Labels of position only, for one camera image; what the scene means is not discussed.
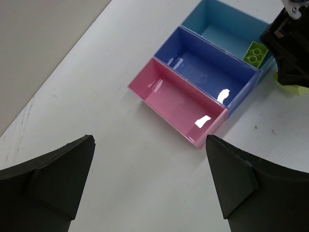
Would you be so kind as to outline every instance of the open container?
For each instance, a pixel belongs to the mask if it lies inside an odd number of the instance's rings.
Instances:
[[[228,108],[241,104],[261,71],[196,34],[178,27],[155,57]]]
[[[268,23],[218,0],[202,0],[182,26],[243,60],[251,43],[259,42]],[[275,64],[268,52],[260,70],[265,75]]]
[[[199,148],[227,119],[226,108],[155,58],[128,88]]]

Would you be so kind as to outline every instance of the lime green lego brick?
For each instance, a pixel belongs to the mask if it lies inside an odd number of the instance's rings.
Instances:
[[[243,60],[259,68],[267,55],[268,49],[264,44],[252,42]]]
[[[277,85],[284,91],[297,96],[303,96],[305,93],[309,93],[309,88],[302,86],[283,86],[278,82],[278,73],[275,74],[275,80]]]

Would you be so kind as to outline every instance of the blue box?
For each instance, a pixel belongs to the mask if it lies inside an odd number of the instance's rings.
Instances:
[[[155,57],[227,107],[229,115],[254,89],[261,74],[182,27],[173,32]]]
[[[202,0],[182,26],[243,60],[250,44],[260,41],[268,23],[218,0]],[[275,64],[268,52],[260,70],[265,75]]]

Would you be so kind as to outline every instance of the light blue box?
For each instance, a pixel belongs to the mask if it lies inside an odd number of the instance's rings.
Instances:
[[[243,60],[250,44],[260,41],[268,23],[218,0],[202,0],[182,26]],[[269,52],[260,70],[264,76],[275,64]]]

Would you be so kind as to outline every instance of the table surface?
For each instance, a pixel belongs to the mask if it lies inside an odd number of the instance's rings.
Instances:
[[[272,22],[280,0],[225,0]],[[127,85],[199,0],[113,0],[0,138],[0,168],[85,134],[96,151],[70,232],[228,232],[204,149]],[[274,86],[275,70],[216,133],[309,172],[309,96]]]

